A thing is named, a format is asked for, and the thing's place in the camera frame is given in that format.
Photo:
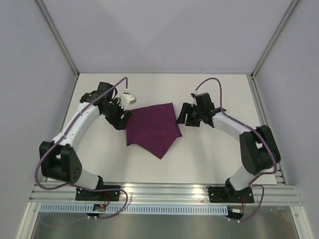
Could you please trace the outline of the purple cloth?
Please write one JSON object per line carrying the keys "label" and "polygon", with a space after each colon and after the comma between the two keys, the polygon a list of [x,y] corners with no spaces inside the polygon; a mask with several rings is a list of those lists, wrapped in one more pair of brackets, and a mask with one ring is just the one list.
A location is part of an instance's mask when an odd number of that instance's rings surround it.
{"label": "purple cloth", "polygon": [[182,137],[173,103],[137,108],[132,113],[126,126],[127,145],[136,144],[162,159]]}

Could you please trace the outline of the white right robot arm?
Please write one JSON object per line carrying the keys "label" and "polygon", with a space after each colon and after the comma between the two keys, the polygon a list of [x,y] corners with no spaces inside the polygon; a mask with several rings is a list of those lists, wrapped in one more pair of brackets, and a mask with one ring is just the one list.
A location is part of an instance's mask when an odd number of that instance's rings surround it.
{"label": "white right robot arm", "polygon": [[271,129],[267,125],[251,127],[229,115],[222,107],[215,107],[209,93],[192,94],[194,103],[183,103],[177,124],[199,127],[203,122],[219,129],[240,144],[242,166],[226,180],[224,194],[227,200],[240,199],[260,176],[276,173],[281,161],[279,149]]}

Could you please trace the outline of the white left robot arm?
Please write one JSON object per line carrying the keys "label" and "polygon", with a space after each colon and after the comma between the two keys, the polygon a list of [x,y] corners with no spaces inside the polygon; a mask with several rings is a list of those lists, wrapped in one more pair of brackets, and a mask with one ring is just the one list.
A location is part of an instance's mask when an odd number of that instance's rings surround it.
{"label": "white left robot arm", "polygon": [[51,141],[40,144],[40,161],[34,173],[35,182],[40,188],[49,189],[39,181],[38,175],[42,174],[46,178],[61,181],[63,185],[86,190],[94,200],[103,197],[103,178],[83,168],[77,149],[87,130],[100,116],[104,116],[114,129],[126,129],[132,116],[129,106],[137,99],[128,88],[120,96],[117,93],[116,85],[100,82],[96,90],[81,97],[80,104],[66,127]]}

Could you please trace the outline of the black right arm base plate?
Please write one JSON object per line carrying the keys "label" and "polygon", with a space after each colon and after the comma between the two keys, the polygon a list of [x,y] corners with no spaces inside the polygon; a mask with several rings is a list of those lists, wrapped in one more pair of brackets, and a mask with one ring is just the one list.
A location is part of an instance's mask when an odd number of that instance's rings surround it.
{"label": "black right arm base plate", "polygon": [[252,189],[250,187],[235,191],[226,186],[207,186],[206,191],[210,203],[248,203],[255,202]]}

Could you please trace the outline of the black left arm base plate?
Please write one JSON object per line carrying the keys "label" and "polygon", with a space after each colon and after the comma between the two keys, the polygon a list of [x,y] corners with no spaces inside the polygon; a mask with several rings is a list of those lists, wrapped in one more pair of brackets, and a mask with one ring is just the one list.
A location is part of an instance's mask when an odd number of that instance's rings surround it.
{"label": "black left arm base plate", "polygon": [[101,192],[93,192],[84,189],[76,189],[76,201],[110,201],[117,202],[119,200],[121,186],[119,185],[103,185]]}

